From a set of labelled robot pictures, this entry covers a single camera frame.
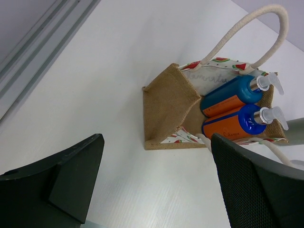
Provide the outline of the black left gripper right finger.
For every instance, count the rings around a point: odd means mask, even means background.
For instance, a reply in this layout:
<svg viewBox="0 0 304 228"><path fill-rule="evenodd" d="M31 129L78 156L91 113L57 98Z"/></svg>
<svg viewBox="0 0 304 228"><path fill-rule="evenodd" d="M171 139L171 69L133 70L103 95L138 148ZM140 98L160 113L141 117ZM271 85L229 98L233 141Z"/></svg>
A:
<svg viewBox="0 0 304 228"><path fill-rule="evenodd" d="M211 149L230 226L302 228L304 172L214 134Z"/></svg>

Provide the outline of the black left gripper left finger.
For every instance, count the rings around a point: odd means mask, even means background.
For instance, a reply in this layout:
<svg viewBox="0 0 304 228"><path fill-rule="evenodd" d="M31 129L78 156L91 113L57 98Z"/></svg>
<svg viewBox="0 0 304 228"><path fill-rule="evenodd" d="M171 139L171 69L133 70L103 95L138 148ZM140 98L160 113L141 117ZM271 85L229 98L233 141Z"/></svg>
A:
<svg viewBox="0 0 304 228"><path fill-rule="evenodd" d="M79 228L85 223L103 150L102 134L0 176L2 228Z"/></svg>

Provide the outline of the green bottle beige cap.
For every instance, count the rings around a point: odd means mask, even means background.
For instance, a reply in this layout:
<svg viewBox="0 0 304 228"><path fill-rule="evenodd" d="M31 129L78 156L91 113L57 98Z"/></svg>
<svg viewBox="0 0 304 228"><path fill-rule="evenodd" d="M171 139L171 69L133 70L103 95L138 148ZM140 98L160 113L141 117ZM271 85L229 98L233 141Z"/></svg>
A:
<svg viewBox="0 0 304 228"><path fill-rule="evenodd" d="M286 131L286 138L289 145L304 144L304 118L287 121L289 129Z"/></svg>

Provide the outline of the blue orange pump bottle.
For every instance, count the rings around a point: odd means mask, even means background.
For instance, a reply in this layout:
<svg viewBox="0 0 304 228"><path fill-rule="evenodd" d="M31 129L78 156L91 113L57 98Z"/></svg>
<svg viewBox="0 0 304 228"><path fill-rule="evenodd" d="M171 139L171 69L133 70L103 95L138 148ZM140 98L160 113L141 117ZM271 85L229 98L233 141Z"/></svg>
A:
<svg viewBox="0 0 304 228"><path fill-rule="evenodd" d="M270 86L274 86L280 95L284 94L275 73L258 77L237 76L205 95L200 103L200 110L207 118L211 118L247 104L255 104L262 99L263 92L268 91Z"/></svg>
<svg viewBox="0 0 304 228"><path fill-rule="evenodd" d="M289 129L285 116L278 106L267 108L247 104L207 119L201 129L209 139L213 134L218 133L230 140L238 140L263 133L274 120L277 120L284 130Z"/></svg>

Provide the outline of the burlap watermelon canvas bag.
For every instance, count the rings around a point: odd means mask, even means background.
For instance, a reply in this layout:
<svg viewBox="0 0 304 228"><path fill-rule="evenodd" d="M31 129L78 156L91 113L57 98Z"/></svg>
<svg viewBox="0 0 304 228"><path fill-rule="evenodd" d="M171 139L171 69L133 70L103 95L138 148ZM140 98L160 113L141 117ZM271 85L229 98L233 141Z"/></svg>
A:
<svg viewBox="0 0 304 228"><path fill-rule="evenodd" d="M246 24L267 13L279 18L280 30L273 46L255 63L219 58L217 53ZM202 133L203 123L209 119L200 110L205 95L237 76L258 77L270 73L261 71L264 64L282 45L288 33L288 14L281 5L267 5L247 14L237 22L221 41L202 60L179 66L171 64L143 90L144 141L146 150L210 148L211 138ZM263 92L259 107L273 108L274 86ZM268 147L285 165L292 163L275 146L285 141L285 131L274 120L265 131L249 138L231 140L237 144L260 143Z"/></svg>

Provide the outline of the white bottle grey cap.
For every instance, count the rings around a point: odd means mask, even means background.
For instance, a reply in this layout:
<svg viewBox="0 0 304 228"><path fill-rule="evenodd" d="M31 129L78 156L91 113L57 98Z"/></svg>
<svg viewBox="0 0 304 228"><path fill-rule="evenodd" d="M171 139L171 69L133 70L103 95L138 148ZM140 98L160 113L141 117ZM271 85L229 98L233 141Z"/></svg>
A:
<svg viewBox="0 0 304 228"><path fill-rule="evenodd" d="M295 168L304 170L304 161L301 160L291 160L291 163L294 165Z"/></svg>

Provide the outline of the aluminium rail base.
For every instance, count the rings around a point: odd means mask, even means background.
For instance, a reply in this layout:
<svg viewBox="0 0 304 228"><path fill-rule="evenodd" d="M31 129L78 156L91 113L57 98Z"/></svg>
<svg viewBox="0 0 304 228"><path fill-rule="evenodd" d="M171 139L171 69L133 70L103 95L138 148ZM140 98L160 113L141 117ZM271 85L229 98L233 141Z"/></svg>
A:
<svg viewBox="0 0 304 228"><path fill-rule="evenodd" d="M96 8L97 0L56 0L0 64L0 120L25 99Z"/></svg>

